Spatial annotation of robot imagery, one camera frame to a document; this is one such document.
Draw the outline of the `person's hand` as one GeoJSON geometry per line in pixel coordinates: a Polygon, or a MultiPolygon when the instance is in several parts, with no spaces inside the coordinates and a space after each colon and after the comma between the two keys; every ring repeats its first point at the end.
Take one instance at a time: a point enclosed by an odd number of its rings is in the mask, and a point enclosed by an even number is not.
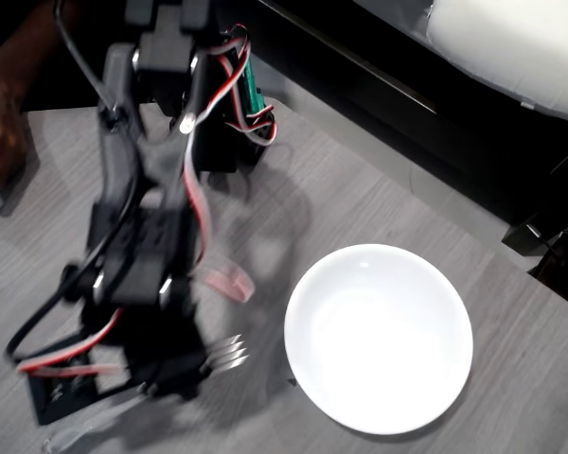
{"type": "Polygon", "coordinates": [[[24,118],[18,106],[0,96],[0,191],[27,160],[27,136],[24,118]]]}

